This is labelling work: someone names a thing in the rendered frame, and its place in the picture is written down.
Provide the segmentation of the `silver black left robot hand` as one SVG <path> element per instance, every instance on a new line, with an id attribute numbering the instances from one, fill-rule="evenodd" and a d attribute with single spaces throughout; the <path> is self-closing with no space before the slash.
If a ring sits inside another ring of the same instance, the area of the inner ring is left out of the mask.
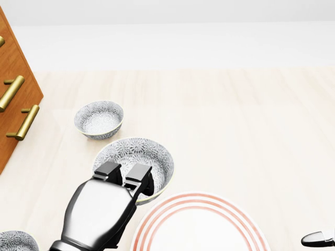
<path id="1" fill-rule="evenodd" d="M 142 193 L 154 193 L 151 166 L 136 164 L 123 179 L 121 164 L 105 162 L 82 183 L 65 211 L 60 240 L 89 250 L 118 247 Z"/>

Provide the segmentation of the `wooden cabinet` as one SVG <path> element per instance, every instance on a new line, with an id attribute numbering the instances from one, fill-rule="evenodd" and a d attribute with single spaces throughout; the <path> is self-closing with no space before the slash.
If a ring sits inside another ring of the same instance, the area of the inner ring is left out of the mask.
<path id="1" fill-rule="evenodd" d="M 0 174 L 24 140 L 43 93 L 0 7 Z"/>

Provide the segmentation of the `wooden drawer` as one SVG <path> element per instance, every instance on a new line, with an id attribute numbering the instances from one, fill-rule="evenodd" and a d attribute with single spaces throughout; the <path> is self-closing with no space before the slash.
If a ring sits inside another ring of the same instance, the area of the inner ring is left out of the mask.
<path id="1" fill-rule="evenodd" d="M 35 92 L 28 96 L 29 101 L 31 102 L 28 108 L 31 108 L 33 105 L 39 105 L 43 98 L 43 94 L 37 82 L 32 79 L 31 83 L 33 84 L 35 88 Z M 27 114 L 26 113 L 22 113 L 22 114 L 24 115 L 22 117 L 22 119 L 24 120 Z M 6 133 L 0 132 L 0 174 L 3 172 L 18 142 L 19 141 L 17 141 L 15 138 L 7 138 Z"/>
<path id="2" fill-rule="evenodd" d="M 0 36 L 5 39 L 5 43 L 0 47 L 0 76 L 4 79 L 13 78 L 16 70 L 16 61 L 19 52 L 12 37 L 12 30 L 0 7 Z"/>
<path id="3" fill-rule="evenodd" d="M 35 88 L 31 83 L 31 74 L 20 52 L 15 66 L 16 70 L 13 73 L 13 78 L 10 79 L 15 79 L 16 76 L 21 75 L 25 78 L 25 82 L 7 106 L 6 110 L 0 112 L 0 132 L 3 133 L 15 132 L 20 127 L 23 120 L 22 117 L 24 116 L 20 110 L 29 107 L 31 102 L 28 96 L 35 92 Z M 0 76 L 0 98 L 9 87 L 9 85 L 4 84 L 4 80 L 6 79 Z"/>

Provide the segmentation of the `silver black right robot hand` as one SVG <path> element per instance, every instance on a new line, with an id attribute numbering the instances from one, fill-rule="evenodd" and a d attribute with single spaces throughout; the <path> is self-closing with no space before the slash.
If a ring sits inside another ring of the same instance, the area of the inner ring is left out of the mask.
<path id="1" fill-rule="evenodd" d="M 335 246 L 335 228 L 328 231 L 310 233 L 301 239 L 306 247 L 332 247 Z"/>

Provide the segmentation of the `white plate with red rings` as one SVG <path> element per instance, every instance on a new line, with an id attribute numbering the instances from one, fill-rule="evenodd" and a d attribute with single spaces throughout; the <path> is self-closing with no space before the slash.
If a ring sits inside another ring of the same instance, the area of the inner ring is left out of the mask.
<path id="1" fill-rule="evenodd" d="M 130 251 L 271 251 L 255 221 L 218 195 L 188 191 L 155 204 L 142 218 Z"/>

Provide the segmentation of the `patterned grey bowl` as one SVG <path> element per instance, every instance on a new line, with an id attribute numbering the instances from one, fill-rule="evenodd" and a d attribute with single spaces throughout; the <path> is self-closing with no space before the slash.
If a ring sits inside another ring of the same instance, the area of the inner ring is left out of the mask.
<path id="1" fill-rule="evenodd" d="M 0 251 L 39 251 L 35 239 L 23 231 L 0 233 Z"/>
<path id="2" fill-rule="evenodd" d="M 79 109 L 74 116 L 74 125 L 89 139 L 104 140 L 120 130 L 123 118 L 124 110 L 119 104 L 99 100 Z"/>
<path id="3" fill-rule="evenodd" d="M 135 164 L 152 167 L 154 194 L 146 196 L 141 193 L 136 202 L 138 206 L 155 200 L 170 184 L 174 173 L 174 162 L 170 152 L 158 142 L 146 138 L 125 138 L 107 144 L 98 152 L 92 171 L 105 162 L 121 164 L 123 179 Z"/>

